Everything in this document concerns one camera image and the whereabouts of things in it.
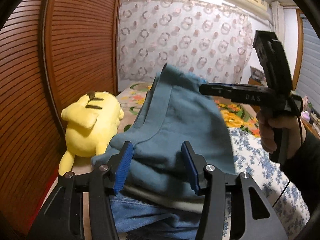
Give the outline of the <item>black sleeved right forearm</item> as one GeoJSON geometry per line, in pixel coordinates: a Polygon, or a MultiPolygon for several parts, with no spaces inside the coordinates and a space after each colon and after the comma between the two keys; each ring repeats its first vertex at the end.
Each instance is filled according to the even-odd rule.
{"type": "Polygon", "coordinates": [[[319,139],[307,132],[302,146],[280,165],[280,170],[299,189],[308,211],[313,213],[319,204],[319,139]]]}

